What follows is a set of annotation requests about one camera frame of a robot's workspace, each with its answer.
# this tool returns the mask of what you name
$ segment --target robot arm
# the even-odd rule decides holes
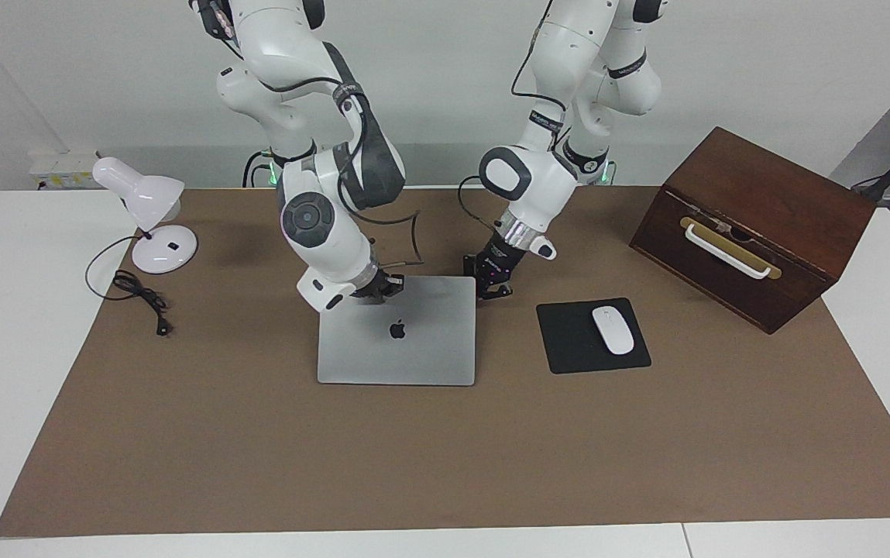
[[[579,181],[600,179],[607,162],[613,114],[647,114],[661,96],[661,78],[648,60],[645,28],[664,15],[661,0],[618,0],[613,24],[579,93],[572,100],[576,127],[558,146]]]
[[[323,1],[191,0],[191,6],[208,34],[242,50],[244,64],[222,72],[218,91],[226,105],[262,124],[279,155],[273,165],[280,223],[309,266],[297,285],[301,295],[324,312],[348,296],[382,300],[400,292],[403,278],[380,268],[352,213],[396,200],[403,164],[341,53],[311,33],[324,20]],[[352,140],[315,153],[313,141],[296,137],[302,119],[284,103],[312,92],[331,95]]]
[[[481,299],[513,294],[510,277],[527,252],[555,259],[558,252],[545,236],[548,226],[568,204],[580,174],[593,172],[600,165],[598,159],[595,163],[580,160],[583,154],[557,149],[555,143],[565,127],[569,103],[575,102],[579,120],[591,134],[590,128],[604,131],[600,127],[603,113],[598,112],[604,106],[637,111],[657,100],[661,82],[646,64],[643,35],[639,41],[632,36],[643,29],[642,21],[654,21],[661,15],[661,1],[551,3],[537,31],[531,57],[538,92],[531,96],[539,100],[529,123],[516,145],[491,149],[479,166],[483,186],[510,202],[483,251],[466,257],[466,275],[476,277]],[[637,59],[607,73],[618,60],[629,59],[634,47],[640,47]],[[615,85],[615,91],[604,82],[604,74]],[[607,135],[609,130],[605,128],[600,137]],[[603,141],[590,142],[600,145]],[[605,161],[607,150],[597,155]]]

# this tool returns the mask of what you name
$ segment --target white wall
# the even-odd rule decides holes
[[[412,183],[448,183],[519,137],[530,102],[507,91],[544,4],[328,0],[320,35],[366,86]],[[829,174],[890,107],[880,1],[674,0],[650,40],[665,94],[648,116],[619,119],[621,183],[660,184],[714,125]],[[264,143],[215,97],[215,72],[231,60],[185,0],[0,0],[0,64],[63,145],[192,186],[236,184]],[[338,141],[330,99],[314,97],[300,105],[318,142]],[[10,153],[48,143],[12,133],[12,113],[0,95]],[[0,188],[24,186],[26,166],[1,167]]]

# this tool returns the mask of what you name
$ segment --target table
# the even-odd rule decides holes
[[[0,512],[100,299],[83,267],[132,232],[107,191],[0,193]],[[123,250],[95,268],[112,276]],[[840,284],[824,296],[890,411],[890,213],[880,209]],[[577,529],[140,536],[0,541],[0,556],[424,554],[784,556],[890,554],[890,519],[852,522],[665,524]]]

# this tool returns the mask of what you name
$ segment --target mouse pad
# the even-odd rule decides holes
[[[593,321],[593,310],[603,306],[617,308],[633,333],[634,350],[628,354],[613,354],[603,342],[603,336]],[[541,304],[538,306],[538,322],[552,374],[624,370],[651,365],[651,354],[641,335],[634,308],[627,299]]]

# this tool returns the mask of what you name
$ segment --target white desk lamp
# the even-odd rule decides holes
[[[132,251],[132,262],[152,275],[182,268],[197,253],[197,236],[185,226],[155,226],[180,213],[182,181],[171,177],[147,177],[113,157],[94,165],[94,180],[125,202],[143,238]]]

